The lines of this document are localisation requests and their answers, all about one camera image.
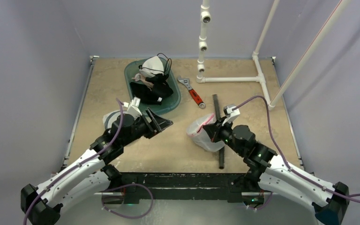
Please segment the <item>small pink-zip mesh bag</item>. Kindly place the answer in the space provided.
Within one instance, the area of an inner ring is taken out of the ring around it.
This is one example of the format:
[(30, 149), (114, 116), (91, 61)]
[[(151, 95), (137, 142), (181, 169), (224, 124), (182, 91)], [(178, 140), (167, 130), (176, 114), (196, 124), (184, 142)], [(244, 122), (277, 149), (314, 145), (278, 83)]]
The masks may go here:
[(223, 141), (212, 142), (207, 132), (203, 129), (204, 125), (213, 124), (215, 121), (215, 114), (209, 113), (196, 119), (186, 130), (188, 137), (190, 137), (196, 145), (209, 152), (217, 152), (225, 146)]

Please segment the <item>white and black bra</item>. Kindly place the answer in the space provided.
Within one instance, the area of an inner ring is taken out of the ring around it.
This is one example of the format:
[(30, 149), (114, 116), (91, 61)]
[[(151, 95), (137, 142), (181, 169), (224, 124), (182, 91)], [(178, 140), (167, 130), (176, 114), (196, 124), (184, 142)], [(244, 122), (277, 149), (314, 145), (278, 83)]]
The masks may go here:
[(144, 77), (155, 77), (157, 75), (169, 75), (172, 67), (172, 59), (163, 53), (148, 58), (143, 64), (139, 65), (140, 74)]

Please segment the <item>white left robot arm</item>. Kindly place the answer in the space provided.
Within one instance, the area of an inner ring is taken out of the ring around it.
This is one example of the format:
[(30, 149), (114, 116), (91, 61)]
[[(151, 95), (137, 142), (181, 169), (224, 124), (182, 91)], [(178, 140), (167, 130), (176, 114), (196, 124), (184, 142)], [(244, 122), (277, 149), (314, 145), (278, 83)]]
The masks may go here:
[(125, 183), (122, 174), (111, 162), (124, 152), (125, 146), (141, 137), (151, 139), (173, 122), (150, 109), (146, 115), (133, 116), (120, 111), (116, 121), (98, 137), (71, 165), (37, 186), (21, 190), (23, 224), (53, 225), (65, 208), (95, 192), (126, 190), (136, 186)]

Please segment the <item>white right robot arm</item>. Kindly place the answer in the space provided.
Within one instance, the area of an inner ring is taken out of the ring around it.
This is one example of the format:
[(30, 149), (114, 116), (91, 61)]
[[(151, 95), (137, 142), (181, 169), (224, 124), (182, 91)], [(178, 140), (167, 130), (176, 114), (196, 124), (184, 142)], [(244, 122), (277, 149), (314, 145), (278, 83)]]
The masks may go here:
[(247, 125), (222, 125), (220, 121), (203, 126), (211, 142), (223, 142), (249, 167), (244, 185), (277, 193), (312, 211), (324, 225), (343, 222), (349, 201), (342, 195), (349, 188), (342, 182), (335, 184), (317, 178), (294, 165), (286, 165), (273, 149), (256, 140)]

